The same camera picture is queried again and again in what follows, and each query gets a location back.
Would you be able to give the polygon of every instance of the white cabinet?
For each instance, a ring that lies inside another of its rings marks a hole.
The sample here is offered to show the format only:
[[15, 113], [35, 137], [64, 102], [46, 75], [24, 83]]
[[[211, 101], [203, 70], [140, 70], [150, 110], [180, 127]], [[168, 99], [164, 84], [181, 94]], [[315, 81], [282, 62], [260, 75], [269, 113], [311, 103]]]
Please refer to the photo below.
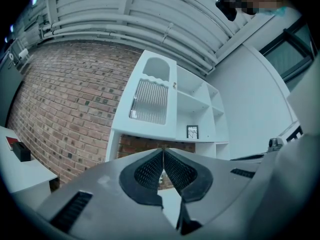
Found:
[[[197, 126], [195, 138], [188, 126]], [[228, 126], [219, 91], [176, 61], [144, 51], [120, 99], [106, 161], [116, 158], [121, 134], [197, 143], [196, 153], [228, 159]]]

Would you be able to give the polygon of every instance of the black vent grille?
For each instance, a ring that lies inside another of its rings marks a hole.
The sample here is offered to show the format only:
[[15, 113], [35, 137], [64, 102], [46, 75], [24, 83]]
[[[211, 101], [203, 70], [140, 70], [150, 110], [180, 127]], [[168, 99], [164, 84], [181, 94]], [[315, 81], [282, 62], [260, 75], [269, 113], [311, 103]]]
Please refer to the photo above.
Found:
[[181, 191], [197, 178], [197, 171], [173, 155], [165, 152], [164, 169], [176, 191]]
[[134, 172], [135, 180], [148, 190], [158, 192], [159, 179], [163, 171], [163, 152], [140, 165]]
[[237, 168], [232, 169], [231, 173], [236, 174], [236, 175], [240, 175], [243, 177], [251, 178], [251, 179], [256, 174], [254, 171], [241, 170], [241, 169], [237, 169]]
[[67, 233], [91, 198], [92, 194], [79, 191], [53, 218], [51, 224], [57, 229]]

